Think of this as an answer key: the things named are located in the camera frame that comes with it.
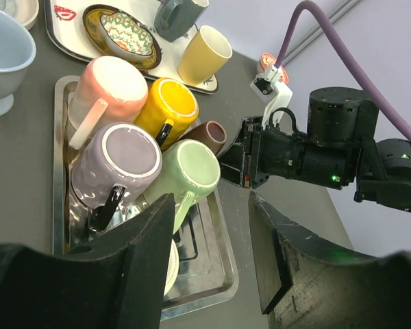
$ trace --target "white wall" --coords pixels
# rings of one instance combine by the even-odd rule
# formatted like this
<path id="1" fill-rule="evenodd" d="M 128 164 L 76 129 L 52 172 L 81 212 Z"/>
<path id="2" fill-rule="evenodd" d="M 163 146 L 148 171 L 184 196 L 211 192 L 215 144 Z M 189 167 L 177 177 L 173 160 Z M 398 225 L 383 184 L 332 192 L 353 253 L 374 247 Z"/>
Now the white wall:
<path id="1" fill-rule="evenodd" d="M 244 55 L 258 59 L 264 52 L 277 56 L 295 6 L 300 0 L 210 0 L 209 8 L 198 25 L 217 28 Z M 326 13 L 342 0 L 314 0 Z M 293 42 L 298 41 L 316 21 L 303 13 L 295 29 Z"/>
<path id="2" fill-rule="evenodd" d="M 376 86 L 411 124 L 411 0 L 364 0 L 337 22 L 336 29 Z M 305 130 L 311 90 L 359 88 L 324 36 L 286 70 L 294 92 L 290 107 Z M 402 135 L 380 113 L 376 141 L 395 137 Z M 411 214 L 369 202 L 357 204 L 354 188 L 329 193 L 355 249 L 375 256 L 411 249 Z"/>

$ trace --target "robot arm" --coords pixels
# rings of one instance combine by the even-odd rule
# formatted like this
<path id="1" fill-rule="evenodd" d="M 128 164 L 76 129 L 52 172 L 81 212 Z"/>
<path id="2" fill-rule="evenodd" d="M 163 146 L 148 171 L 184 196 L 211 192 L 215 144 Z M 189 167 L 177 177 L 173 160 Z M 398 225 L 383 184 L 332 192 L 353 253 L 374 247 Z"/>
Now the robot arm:
<path id="1" fill-rule="evenodd" d="M 340 190 L 356 178 L 356 202 L 368 200 L 411 212 L 411 142 L 374 141 L 379 109 L 364 91 L 345 87 L 312 91 L 306 133 L 297 129 L 288 108 L 271 111 L 280 95 L 267 104 L 267 117 L 242 120 L 234 142 L 218 157 L 224 180 L 258 188 L 277 175 Z M 283 114 L 292 119 L 291 135 L 278 128 L 277 117 Z"/>

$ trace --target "mug handle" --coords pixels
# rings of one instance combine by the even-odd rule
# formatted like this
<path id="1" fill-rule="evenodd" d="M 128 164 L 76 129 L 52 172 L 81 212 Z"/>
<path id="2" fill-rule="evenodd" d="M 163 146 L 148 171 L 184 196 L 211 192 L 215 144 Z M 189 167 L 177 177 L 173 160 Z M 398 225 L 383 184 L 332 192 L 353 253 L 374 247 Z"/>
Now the mug handle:
<path id="1" fill-rule="evenodd" d="M 165 140 L 167 139 L 167 136 L 169 136 L 169 133 L 171 132 L 172 128 L 173 128 L 174 122 L 170 119 L 167 119 L 160 131 L 158 132 L 155 141 L 157 142 L 158 146 L 162 146 L 163 143 L 165 142 Z"/>
<path id="2" fill-rule="evenodd" d="M 107 228 L 111 221 L 111 218 L 116 212 L 119 202 L 122 200 L 122 196 L 125 193 L 125 187 L 121 185 L 115 185 L 111 188 L 110 194 L 107 197 L 107 201 L 103 206 L 97 207 L 91 214 L 88 227 L 95 232 L 102 232 Z"/>
<path id="3" fill-rule="evenodd" d="M 193 206 L 193 204 L 195 203 L 195 198 L 196 195 L 190 191 L 187 191 L 186 194 L 183 196 L 183 199 L 179 203 L 178 209 L 175 213 L 172 234 L 175 234 L 181 227 L 181 224 L 183 224 L 183 221 L 186 218 L 189 208 Z"/>
<path id="4" fill-rule="evenodd" d="M 73 149 L 80 149 L 82 145 L 90 136 L 93 128 L 96 126 L 96 123 L 102 117 L 102 114 L 105 113 L 108 107 L 108 103 L 102 98 L 98 98 L 96 102 L 88 111 L 85 119 L 82 121 L 81 125 L 76 129 L 73 137 L 70 139 L 69 145 Z"/>
<path id="5" fill-rule="evenodd" d="M 173 16 L 173 13 L 179 5 L 183 4 L 183 0 L 169 0 L 169 2 L 164 5 L 163 11 L 162 11 L 162 25 L 164 29 L 170 28 L 169 26 L 169 20 Z"/>

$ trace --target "lavender mug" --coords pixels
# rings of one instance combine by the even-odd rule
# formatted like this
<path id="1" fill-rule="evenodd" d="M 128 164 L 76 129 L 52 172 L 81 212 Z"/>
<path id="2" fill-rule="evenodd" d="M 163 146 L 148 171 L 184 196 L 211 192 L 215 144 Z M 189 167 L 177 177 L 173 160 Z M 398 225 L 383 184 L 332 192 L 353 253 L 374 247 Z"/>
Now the lavender mug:
<path id="1" fill-rule="evenodd" d="M 161 168 L 160 147 L 142 128 L 112 123 L 100 129 L 71 174 L 77 198 L 93 209 L 90 229 L 103 231 L 117 207 L 133 202 Z"/>

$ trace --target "metal tray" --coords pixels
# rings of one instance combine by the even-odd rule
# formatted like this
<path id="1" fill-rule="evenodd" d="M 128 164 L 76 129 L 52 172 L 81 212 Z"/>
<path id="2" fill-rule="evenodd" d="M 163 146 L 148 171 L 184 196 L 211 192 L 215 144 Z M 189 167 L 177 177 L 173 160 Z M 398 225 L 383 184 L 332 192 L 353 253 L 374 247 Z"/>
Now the metal tray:
<path id="1" fill-rule="evenodd" d="M 62 77 L 55 85 L 53 135 L 53 253 L 67 253 L 91 239 L 85 229 L 89 209 L 70 193 L 69 172 L 79 156 L 67 145 L 73 127 L 68 124 L 68 104 L 78 76 Z M 132 218 L 142 200 L 116 212 L 110 225 Z M 191 207 L 174 235 L 179 252 L 179 273 L 164 297 L 161 319 L 198 310 L 229 300 L 239 285 L 238 270 L 217 192 Z"/>

